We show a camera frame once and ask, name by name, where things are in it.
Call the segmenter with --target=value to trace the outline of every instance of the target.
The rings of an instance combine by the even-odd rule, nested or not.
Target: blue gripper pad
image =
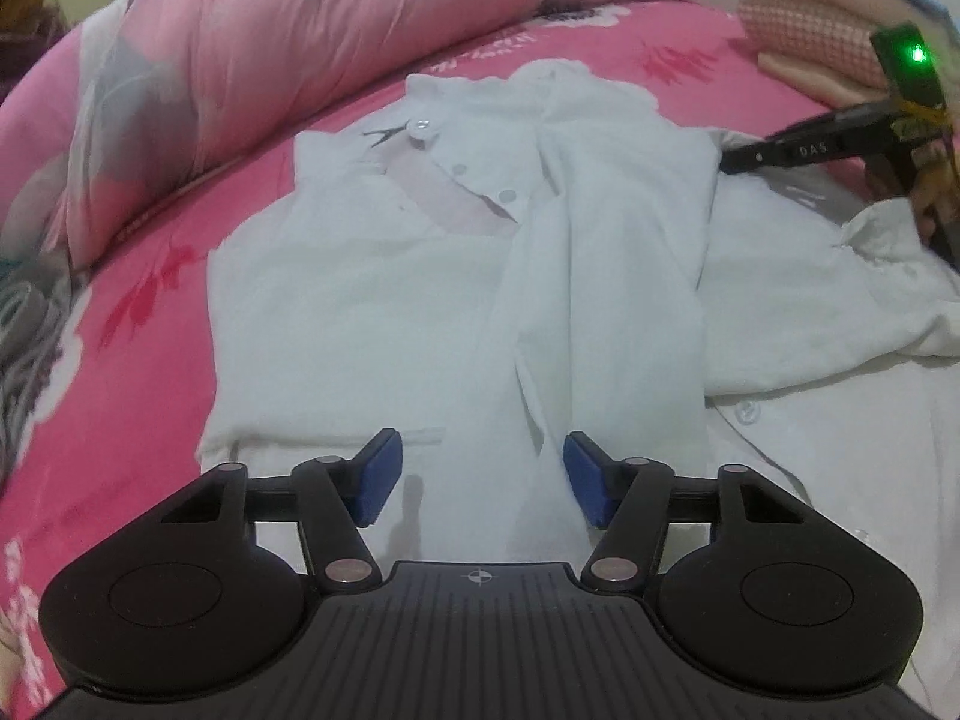
[[[563,465],[587,521],[595,528],[608,527],[619,503],[608,495],[601,460],[590,455],[570,435],[563,442]]]
[[[396,430],[382,430],[350,461],[359,472],[356,495],[346,501],[358,528],[367,528],[387,504],[403,471],[403,440]]]

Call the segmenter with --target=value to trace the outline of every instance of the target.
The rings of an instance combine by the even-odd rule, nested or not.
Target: black device
[[[732,148],[723,154],[720,170],[735,175],[759,167],[800,167],[862,157],[868,167],[890,175],[902,193],[909,194],[919,172],[916,152],[942,141],[960,191],[952,118],[933,54],[920,30],[905,23],[877,30],[871,42],[890,84],[890,98],[805,119],[757,143]],[[930,247],[956,268],[960,221],[941,220],[935,210],[930,214],[937,221]]]
[[[677,477],[571,434],[605,529],[569,565],[402,562],[360,538],[395,431],[289,477],[222,464],[71,563],[40,604],[69,687],[45,720],[920,720],[896,687],[913,584],[746,466]],[[256,546],[298,524],[308,573]],[[712,524],[665,573],[670,523]]]

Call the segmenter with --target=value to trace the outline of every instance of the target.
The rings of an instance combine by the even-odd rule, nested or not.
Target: white shirt
[[[364,136],[404,126],[377,148]],[[405,478],[365,532],[385,568],[579,567],[592,533],[560,463],[567,432],[683,475],[737,458],[870,533],[946,631],[936,563],[956,495],[944,502],[934,469],[960,463],[960,437],[931,428],[938,400],[892,407],[913,437],[877,445],[844,383],[868,410],[899,384],[843,374],[891,353],[960,353],[958,280],[922,250],[905,201],[841,226],[856,203],[819,172],[791,177],[794,194],[838,197],[838,218],[784,197],[776,174],[718,179],[728,137],[676,127],[645,90],[560,61],[507,80],[411,76],[399,103],[301,134],[294,194],[210,256],[205,464],[240,442],[254,475],[283,473],[395,427]],[[923,465],[912,485],[877,473],[908,445]],[[868,486],[850,480],[865,476],[875,489],[859,495]],[[272,538],[293,560],[295,538]],[[932,673],[949,659],[929,660]]]

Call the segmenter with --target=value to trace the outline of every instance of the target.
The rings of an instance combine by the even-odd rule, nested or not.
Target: red checkered fabric
[[[877,25],[853,13],[813,0],[740,0],[737,15],[762,50],[824,65],[875,89],[887,88],[870,45]]]

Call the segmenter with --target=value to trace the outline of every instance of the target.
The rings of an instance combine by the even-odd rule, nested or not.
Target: bed
[[[410,71],[464,79],[506,77],[543,58],[576,60],[602,79],[640,85],[656,97],[664,117],[683,127],[763,136],[823,111],[757,69],[755,52],[731,14],[689,1],[645,1],[554,13],[497,30],[377,81],[323,111],[308,128],[338,132],[393,103],[402,96]],[[287,133],[178,191],[125,228],[75,304],[62,335],[61,355],[27,424],[16,471],[0,506],[6,565],[3,606],[18,632],[25,661],[14,699],[17,720],[32,716],[62,688],[37,630],[37,603],[46,584],[66,563],[202,469],[198,442],[217,388],[206,258],[244,220],[290,193],[293,162],[294,140]],[[856,166],[840,165],[833,172],[851,191],[864,191]],[[867,423],[896,419],[901,408],[890,380],[884,378],[885,365],[893,364],[867,368],[844,385],[845,396],[859,398],[856,413]],[[932,362],[911,375],[917,377],[917,391],[928,398],[925,413],[931,420],[949,422],[950,409],[957,406],[952,392],[960,389],[960,371]],[[809,418],[815,420],[818,405],[811,402],[808,407]],[[763,467],[785,484],[781,470],[765,461],[778,454],[770,450],[770,442],[784,440],[776,436],[777,409],[774,402],[752,398],[716,403],[709,431],[717,466],[740,461]],[[938,621],[942,630],[922,640],[922,660],[909,669],[904,687],[946,718],[960,710],[960,672],[955,656],[944,651],[951,640],[956,645],[960,635],[950,627],[958,622],[960,596],[955,560],[952,567],[938,565],[938,560],[949,553],[950,543],[956,544],[960,437],[944,425],[935,434],[943,444],[918,455],[929,461],[928,470],[938,480],[939,500],[931,503],[925,497],[926,480],[909,490],[905,480],[919,480],[925,472],[897,474],[891,468],[893,456],[909,446],[908,440],[877,458],[875,476],[880,480],[863,482],[865,488],[886,495],[884,507],[899,490],[907,509],[903,515],[891,512],[882,525],[875,514],[858,511],[858,504],[845,509],[849,499],[844,490],[863,479],[862,458],[847,469],[839,467],[839,458],[824,459],[816,467],[839,491],[822,508],[904,567],[922,588],[928,619]],[[802,443],[797,440],[795,446]],[[251,465],[254,472],[275,470],[270,464],[256,466],[256,460]],[[908,521],[918,507],[932,507],[932,519],[925,517],[923,523],[937,531],[930,536],[936,542],[930,549],[939,550],[930,576],[918,576],[930,565],[929,555],[910,565],[911,541],[918,530]],[[290,543],[289,533],[272,538],[280,552]],[[392,559],[404,557],[388,555],[387,541],[379,533],[373,536],[373,543],[380,545],[374,555],[387,563],[385,568]]]

